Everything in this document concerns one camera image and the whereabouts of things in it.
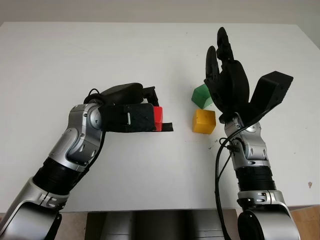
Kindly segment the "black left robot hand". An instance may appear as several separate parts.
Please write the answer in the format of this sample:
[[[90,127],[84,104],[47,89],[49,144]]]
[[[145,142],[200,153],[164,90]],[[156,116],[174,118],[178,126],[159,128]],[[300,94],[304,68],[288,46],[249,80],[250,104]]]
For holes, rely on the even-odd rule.
[[[159,106],[155,87],[143,87],[137,82],[113,86],[101,95],[108,105],[140,104],[146,99],[153,106]]]

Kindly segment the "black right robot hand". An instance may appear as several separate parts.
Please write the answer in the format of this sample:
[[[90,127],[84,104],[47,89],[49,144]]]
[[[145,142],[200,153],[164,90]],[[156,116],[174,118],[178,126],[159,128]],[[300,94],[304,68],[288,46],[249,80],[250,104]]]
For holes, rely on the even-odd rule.
[[[217,32],[217,48],[210,46],[207,50],[204,83],[221,111],[219,121],[223,124],[249,103],[248,78],[240,61],[234,58],[224,27]]]

